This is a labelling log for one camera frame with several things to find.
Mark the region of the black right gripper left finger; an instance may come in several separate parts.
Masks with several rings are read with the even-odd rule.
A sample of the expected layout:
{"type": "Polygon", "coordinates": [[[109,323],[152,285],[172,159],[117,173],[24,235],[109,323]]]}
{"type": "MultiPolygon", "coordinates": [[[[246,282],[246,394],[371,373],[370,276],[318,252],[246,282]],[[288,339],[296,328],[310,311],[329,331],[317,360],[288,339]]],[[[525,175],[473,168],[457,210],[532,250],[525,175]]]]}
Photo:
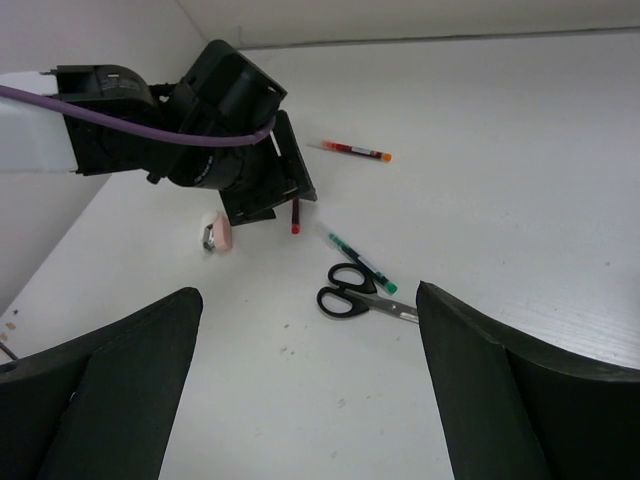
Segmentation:
{"type": "Polygon", "coordinates": [[[192,287],[1,367],[4,479],[156,479],[194,354],[192,287]]]}

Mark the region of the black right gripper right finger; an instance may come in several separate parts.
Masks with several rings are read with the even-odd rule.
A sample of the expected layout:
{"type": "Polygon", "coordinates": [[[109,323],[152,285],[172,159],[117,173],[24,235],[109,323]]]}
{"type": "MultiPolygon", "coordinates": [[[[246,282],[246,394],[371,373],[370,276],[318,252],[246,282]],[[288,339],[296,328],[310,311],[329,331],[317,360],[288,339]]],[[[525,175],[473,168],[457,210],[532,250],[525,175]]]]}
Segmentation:
{"type": "Polygon", "coordinates": [[[539,340],[430,283],[416,301],[455,478],[638,478],[638,370],[539,340]]]}

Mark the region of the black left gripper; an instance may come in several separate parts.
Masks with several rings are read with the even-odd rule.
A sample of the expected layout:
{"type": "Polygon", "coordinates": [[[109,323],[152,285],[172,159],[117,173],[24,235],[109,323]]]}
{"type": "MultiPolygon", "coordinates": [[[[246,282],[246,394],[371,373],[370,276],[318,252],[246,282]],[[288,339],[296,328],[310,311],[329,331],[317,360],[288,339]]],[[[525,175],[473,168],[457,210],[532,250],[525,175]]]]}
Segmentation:
{"type": "Polygon", "coordinates": [[[276,119],[274,142],[265,137],[212,148],[161,144],[157,151],[169,165],[163,174],[148,174],[150,183],[167,179],[218,191],[234,226],[274,219],[286,199],[317,201],[289,116],[279,111],[285,90],[227,42],[210,42],[178,82],[152,84],[149,92],[162,128],[175,133],[230,139],[257,134],[276,119]]]}

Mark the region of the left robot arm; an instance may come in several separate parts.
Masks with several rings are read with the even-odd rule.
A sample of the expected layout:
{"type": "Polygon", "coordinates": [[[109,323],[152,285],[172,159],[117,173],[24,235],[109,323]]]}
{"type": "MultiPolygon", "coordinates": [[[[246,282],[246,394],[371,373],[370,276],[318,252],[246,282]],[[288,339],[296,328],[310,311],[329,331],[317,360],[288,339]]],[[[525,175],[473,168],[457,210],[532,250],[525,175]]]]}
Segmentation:
{"type": "Polygon", "coordinates": [[[238,50],[210,42],[176,83],[119,65],[1,78],[1,168],[83,176],[141,170],[149,182],[219,192],[233,225],[274,217],[316,189],[281,104],[286,91],[238,50]]]}

